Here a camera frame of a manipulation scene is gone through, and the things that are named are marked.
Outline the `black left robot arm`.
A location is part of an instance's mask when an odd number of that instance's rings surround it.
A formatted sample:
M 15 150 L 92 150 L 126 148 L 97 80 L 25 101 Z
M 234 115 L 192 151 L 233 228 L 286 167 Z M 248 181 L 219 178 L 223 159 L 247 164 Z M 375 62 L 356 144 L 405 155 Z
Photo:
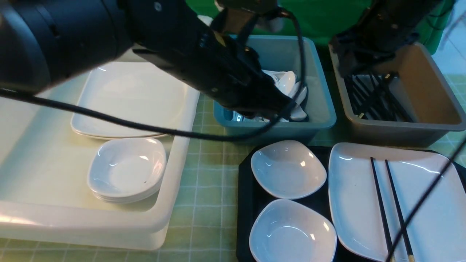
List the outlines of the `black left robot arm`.
M 184 0 L 1 1 L 1 86 L 30 95 L 132 49 L 225 108 L 280 113 L 291 99 L 244 48 Z

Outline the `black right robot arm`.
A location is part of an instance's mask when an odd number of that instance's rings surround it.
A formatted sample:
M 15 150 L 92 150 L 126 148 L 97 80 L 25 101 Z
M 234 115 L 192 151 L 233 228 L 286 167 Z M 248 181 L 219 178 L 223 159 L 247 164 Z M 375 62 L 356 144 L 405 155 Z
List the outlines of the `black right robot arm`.
M 329 42 L 341 77 L 371 70 L 392 60 L 403 46 L 417 41 L 416 26 L 439 0 L 374 0 L 348 29 Z

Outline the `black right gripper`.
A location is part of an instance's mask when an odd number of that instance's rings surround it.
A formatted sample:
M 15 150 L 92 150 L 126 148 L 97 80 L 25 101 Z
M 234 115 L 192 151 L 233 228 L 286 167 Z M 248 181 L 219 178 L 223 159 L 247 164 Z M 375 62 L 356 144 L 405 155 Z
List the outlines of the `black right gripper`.
M 392 22 L 353 25 L 334 35 L 329 42 L 338 57 L 342 77 L 351 76 L 391 61 L 396 52 L 415 43 L 419 33 L 413 27 Z

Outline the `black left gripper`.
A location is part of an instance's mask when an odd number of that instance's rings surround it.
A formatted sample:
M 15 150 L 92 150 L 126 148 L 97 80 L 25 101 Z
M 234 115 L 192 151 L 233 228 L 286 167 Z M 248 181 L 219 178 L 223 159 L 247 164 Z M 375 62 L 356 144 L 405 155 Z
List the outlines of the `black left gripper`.
M 247 116 L 274 116 L 291 98 L 263 73 L 258 54 L 246 46 L 255 22 L 178 22 L 173 28 L 171 74 Z

